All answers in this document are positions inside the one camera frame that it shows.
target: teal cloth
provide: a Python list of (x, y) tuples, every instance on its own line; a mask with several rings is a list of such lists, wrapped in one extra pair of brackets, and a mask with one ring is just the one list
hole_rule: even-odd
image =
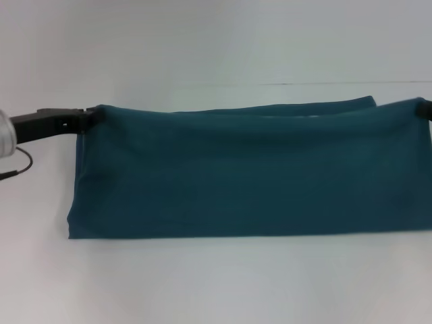
[(106, 121), (77, 140), (70, 238), (429, 230), (422, 100), (195, 113), (99, 106)]

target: teal fabric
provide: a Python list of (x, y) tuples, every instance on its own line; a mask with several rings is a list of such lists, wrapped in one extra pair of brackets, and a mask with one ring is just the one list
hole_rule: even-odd
[(70, 238), (431, 229), (429, 124), (414, 114), (423, 99), (365, 100), (195, 113), (99, 106), (107, 120), (77, 141)]

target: wire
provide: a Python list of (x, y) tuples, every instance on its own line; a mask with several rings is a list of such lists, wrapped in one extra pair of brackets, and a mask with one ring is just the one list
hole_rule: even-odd
[(29, 169), (33, 166), (33, 158), (32, 158), (32, 156), (30, 155), (29, 152), (23, 150), (22, 148), (17, 147), (16, 149), (17, 149), (18, 151), (21, 151), (21, 152), (24, 153), (25, 155), (27, 155), (27, 157), (28, 157), (28, 159), (29, 159), (29, 163), (28, 163), (28, 165), (27, 165), (25, 168), (23, 168), (23, 170), (19, 170), (19, 171), (18, 171), (18, 174), (21, 174), (21, 173), (24, 173), (25, 171), (29, 170)]
[(5, 172), (5, 173), (0, 173), (0, 181), (4, 180), (4, 179), (7, 179), (7, 178), (15, 177), (18, 174), (24, 173), (25, 171), (29, 170), (32, 167), (32, 165), (33, 165), (33, 158), (30, 155), (30, 153), (27, 152), (27, 151), (25, 151), (25, 150), (23, 150), (20, 147), (17, 147), (16, 149), (18, 151), (24, 153), (25, 155), (27, 155), (27, 157), (30, 160), (30, 162), (28, 163), (28, 165), (25, 168), (23, 168), (23, 170), (19, 170), (19, 171), (15, 170), (15, 171), (9, 171), (9, 172)]

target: white surface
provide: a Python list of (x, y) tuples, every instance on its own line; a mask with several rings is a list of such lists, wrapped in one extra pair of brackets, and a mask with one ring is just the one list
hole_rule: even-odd
[[(0, 109), (431, 99), (431, 12), (423, 0), (1, 0)], [(0, 323), (432, 323), (431, 233), (69, 241), (74, 137), (23, 147), (35, 166), (0, 182)]]

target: metal cylinder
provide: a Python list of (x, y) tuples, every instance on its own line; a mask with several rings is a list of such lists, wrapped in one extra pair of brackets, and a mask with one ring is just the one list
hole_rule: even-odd
[(0, 110), (0, 159), (15, 152), (16, 133), (14, 125), (2, 110)]

